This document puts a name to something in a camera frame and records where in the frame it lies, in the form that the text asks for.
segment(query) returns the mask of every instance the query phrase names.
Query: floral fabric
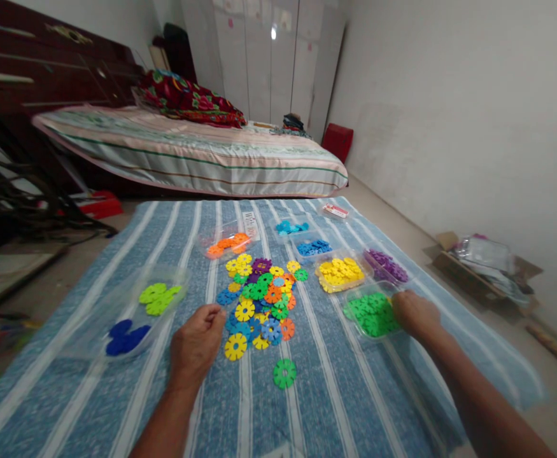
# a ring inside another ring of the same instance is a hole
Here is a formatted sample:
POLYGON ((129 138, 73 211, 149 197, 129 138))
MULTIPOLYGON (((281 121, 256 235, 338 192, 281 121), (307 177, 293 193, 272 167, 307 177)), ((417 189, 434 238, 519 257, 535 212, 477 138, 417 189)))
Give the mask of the floral fabric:
POLYGON ((150 70, 138 83, 145 102, 169 118, 221 127, 246 125, 243 113, 229 100, 182 76, 165 70, 150 70))

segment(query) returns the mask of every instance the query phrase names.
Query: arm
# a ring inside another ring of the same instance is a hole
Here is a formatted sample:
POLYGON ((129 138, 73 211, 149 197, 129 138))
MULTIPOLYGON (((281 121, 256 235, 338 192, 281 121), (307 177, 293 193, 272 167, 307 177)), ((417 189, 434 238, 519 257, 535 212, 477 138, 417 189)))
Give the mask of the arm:
POLYGON ((479 457, 552 457, 552 452, 442 327, 434 304, 412 291, 393 297, 402 327, 427 350, 479 457))
POLYGON ((219 351, 225 318, 221 306, 204 305, 174 334, 166 390, 130 458, 183 456, 189 416, 197 392, 219 351))

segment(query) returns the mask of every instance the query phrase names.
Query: plastic container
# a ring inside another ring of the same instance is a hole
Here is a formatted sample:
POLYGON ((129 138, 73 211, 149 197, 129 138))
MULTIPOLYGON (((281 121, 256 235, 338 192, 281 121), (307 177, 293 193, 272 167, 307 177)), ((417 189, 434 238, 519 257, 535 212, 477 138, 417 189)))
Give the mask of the plastic container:
POLYGON ((211 246, 214 246, 217 243, 219 243, 219 241, 222 239, 233 239, 237 233, 246 233, 246 231, 242 231, 238 229, 237 221, 231 221, 229 223, 225 223, 224 225, 222 225, 218 230, 216 227, 212 227, 200 231, 200 234, 197 236, 196 245, 198 247, 198 250, 208 259, 211 260, 231 259, 249 250, 255 243, 257 234, 246 233, 247 236, 249 237, 249 239, 246 242, 236 244, 232 247, 225 248, 221 255, 213 256, 212 254, 208 253, 208 249, 211 246))
POLYGON ((187 295, 189 278, 190 273, 187 269, 174 266, 155 265, 151 269, 145 267, 136 269, 78 323, 58 356, 85 360, 104 359, 113 362, 142 353, 155 341, 163 325, 172 318, 178 304, 187 295), (145 288, 155 283, 165 283, 168 288, 181 287, 164 313, 157 317, 148 315, 146 307, 138 300, 145 288), (116 323, 124 319, 132 320, 130 331, 145 325, 150 325, 151 329, 129 353, 109 356, 106 354, 106 346, 111 341, 108 332, 116 323))
POLYGON ((355 313, 352 311, 349 302, 354 299, 358 299, 363 296, 370 296, 376 293, 382 293, 390 299, 391 297, 393 297, 394 294, 398 293, 399 291, 401 291, 401 289, 386 281, 364 284, 363 286, 359 286, 358 288, 353 288, 344 294, 344 299, 342 302, 342 310, 343 311, 350 310, 350 313, 345 313, 344 315, 346 316, 347 319, 349 319, 355 324, 355 327, 357 328, 357 330, 361 335, 372 340, 380 340, 383 339, 384 337, 401 332, 402 329, 399 328, 395 331, 389 332, 379 337, 374 337, 372 335, 369 335, 361 325, 361 321, 356 317, 355 313))
POLYGON ((274 236, 274 241, 278 244, 287 244, 287 243, 289 243, 289 240, 290 240, 291 236, 296 235, 296 234, 306 233, 306 232, 309 232, 309 231, 314 231, 314 230, 318 230, 318 227, 316 226, 316 224, 314 223, 312 218, 309 218, 305 215, 296 216, 294 218, 275 219, 273 224, 272 224, 272 227, 270 228, 270 232, 274 236), (300 232, 292 232, 292 233, 286 234, 286 235, 280 235, 278 233, 278 231, 276 230, 276 226, 278 224, 282 223, 283 221, 287 221, 289 223, 289 225, 291 225, 291 226, 303 225, 304 223, 307 223, 308 224, 308 230, 300 231, 300 232))
POLYGON ((314 263, 315 266, 314 273, 318 277, 318 282, 320 283, 321 288, 323 288, 323 290, 325 290, 325 292, 329 294, 340 293, 342 291, 346 291, 347 289, 355 288, 365 283, 366 278, 370 278, 370 279, 374 278, 374 271, 371 268, 371 266, 367 263, 365 258, 355 250, 339 249, 331 253, 323 253, 323 254, 324 256, 318 258, 314 263), (327 280, 325 280, 325 276, 320 271, 321 264, 325 262, 331 262, 333 259, 336 258, 339 258, 341 260, 343 260, 344 258, 353 259, 356 262, 356 264, 359 266, 361 271, 363 272, 363 278, 352 282, 344 283, 341 285, 332 285, 331 283, 327 282, 327 280))
POLYGON ((387 271, 387 269, 384 268, 383 265, 381 265, 372 257, 371 254, 369 254, 369 249, 373 249, 376 251, 382 251, 382 249, 378 245, 371 244, 366 246, 362 252, 363 257, 373 269, 373 277, 376 281, 388 281, 394 284, 396 287, 401 288, 412 280, 412 275, 409 272, 407 272, 407 282, 397 280, 394 276, 392 276, 391 273, 389 273, 389 271, 387 271))
POLYGON ((291 234, 291 236, 289 236, 289 239, 291 240, 295 257, 301 265, 312 264, 316 262, 317 259, 320 259, 322 256, 331 254, 333 251, 336 251, 342 247, 342 244, 338 242, 335 235, 328 233, 326 236, 322 236, 318 230, 309 230, 306 232, 298 232, 295 234, 291 234), (297 249, 297 246, 301 245, 302 243, 312 243, 316 240, 324 240, 325 242, 328 242, 329 246, 331 247, 331 251, 328 251, 327 253, 304 256, 297 249))

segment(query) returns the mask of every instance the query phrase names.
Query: wardrobe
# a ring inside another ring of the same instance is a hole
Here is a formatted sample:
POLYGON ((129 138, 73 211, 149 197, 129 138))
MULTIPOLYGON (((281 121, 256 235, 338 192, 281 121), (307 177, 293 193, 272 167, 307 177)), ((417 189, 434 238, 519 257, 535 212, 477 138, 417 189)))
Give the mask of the wardrobe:
POLYGON ((344 15, 324 0, 182 0, 198 83, 251 121, 297 113, 321 142, 344 15))

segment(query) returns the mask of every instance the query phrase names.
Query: blue striped blanket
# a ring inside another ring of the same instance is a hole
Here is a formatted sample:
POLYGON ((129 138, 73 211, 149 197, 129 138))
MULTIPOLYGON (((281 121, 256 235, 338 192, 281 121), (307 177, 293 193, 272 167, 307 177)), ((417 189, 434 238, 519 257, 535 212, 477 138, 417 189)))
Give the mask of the blue striped blanket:
MULTIPOLYGON (((225 262, 195 249, 205 228, 254 212, 260 241, 253 257, 293 259, 270 231, 276 218, 307 214, 324 234, 359 249, 375 241, 408 271, 411 287, 440 308, 442 324, 519 410, 545 389, 530 363, 342 197, 349 224, 317 215, 318 200, 147 202, 98 256, 62 305, 0 379, 0 456, 123 457, 148 421, 166 383, 167 345, 201 304, 227 286, 225 262), (151 347, 124 364, 58 357, 64 335, 135 269, 153 263, 193 273, 187 297, 151 347)), ((380 342, 360 336, 339 295, 316 276, 298 283, 290 317, 295 336, 230 362, 220 353, 195 402, 185 455, 440 456, 466 438, 449 391, 428 354, 405 333, 380 342), (279 359, 296 363, 294 385, 272 380, 279 359)))

